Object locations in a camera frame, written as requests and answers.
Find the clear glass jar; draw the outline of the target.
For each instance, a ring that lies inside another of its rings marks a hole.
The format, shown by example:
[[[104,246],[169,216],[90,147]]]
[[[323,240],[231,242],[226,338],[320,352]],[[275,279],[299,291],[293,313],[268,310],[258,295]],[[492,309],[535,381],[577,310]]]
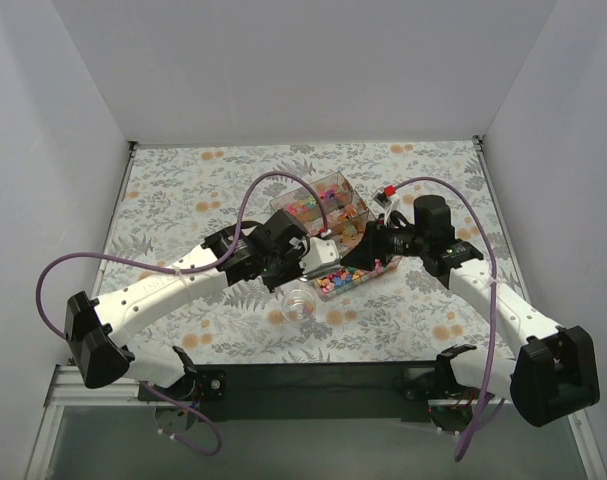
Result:
[[[316,302],[307,290],[290,290],[285,293],[281,301],[281,311],[290,323],[311,321],[315,318]]]

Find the clear divided candy box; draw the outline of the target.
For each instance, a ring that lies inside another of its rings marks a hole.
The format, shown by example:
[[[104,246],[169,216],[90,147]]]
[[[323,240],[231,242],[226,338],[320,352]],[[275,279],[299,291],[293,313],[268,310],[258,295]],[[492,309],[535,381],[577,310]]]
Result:
[[[312,182],[311,187],[319,201],[307,189],[299,187],[271,200],[270,206],[275,211],[283,209],[292,214],[310,234],[317,234],[324,228],[322,216],[326,215],[331,239],[336,243],[338,252],[342,255],[349,253],[362,239],[366,223],[374,219],[373,213],[339,171]],[[320,300],[329,301],[396,269],[400,261],[399,257],[395,257],[387,266],[376,261],[372,271],[341,267],[314,280],[313,287]]]

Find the silver metal scoop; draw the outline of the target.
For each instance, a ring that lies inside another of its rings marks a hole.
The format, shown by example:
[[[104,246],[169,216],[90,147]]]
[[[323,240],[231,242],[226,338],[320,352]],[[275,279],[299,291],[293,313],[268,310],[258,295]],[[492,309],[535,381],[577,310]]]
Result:
[[[339,262],[323,264],[321,266],[313,268],[310,271],[305,271],[300,277],[300,280],[304,282],[310,282],[318,278],[325,277],[329,274],[333,274],[340,269],[341,265]]]

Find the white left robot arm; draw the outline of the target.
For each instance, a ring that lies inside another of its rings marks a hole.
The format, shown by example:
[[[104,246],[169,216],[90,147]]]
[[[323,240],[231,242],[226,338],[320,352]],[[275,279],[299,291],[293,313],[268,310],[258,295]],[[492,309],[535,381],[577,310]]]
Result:
[[[150,380],[176,400],[196,386],[194,373],[173,348],[144,353],[131,340],[190,301],[240,281],[259,278],[269,290],[309,274],[320,264],[325,242],[308,235],[289,212],[265,223],[227,227],[177,260],[167,274],[150,275],[112,293],[67,301],[64,338],[89,389],[123,377]]]

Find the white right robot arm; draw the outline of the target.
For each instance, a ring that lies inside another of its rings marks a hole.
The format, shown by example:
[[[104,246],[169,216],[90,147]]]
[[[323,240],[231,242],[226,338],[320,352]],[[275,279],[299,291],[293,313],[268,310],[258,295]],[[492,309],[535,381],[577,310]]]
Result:
[[[513,354],[488,367],[486,353],[478,348],[450,347],[437,356],[428,386],[452,398],[469,387],[502,397],[536,427],[597,404],[600,386],[589,333],[561,326],[493,279],[483,254],[456,237],[443,197],[415,200],[412,221],[396,210],[395,199],[386,191],[376,195],[384,211],[367,223],[342,266],[371,270],[397,256],[419,258],[428,274],[494,324]]]

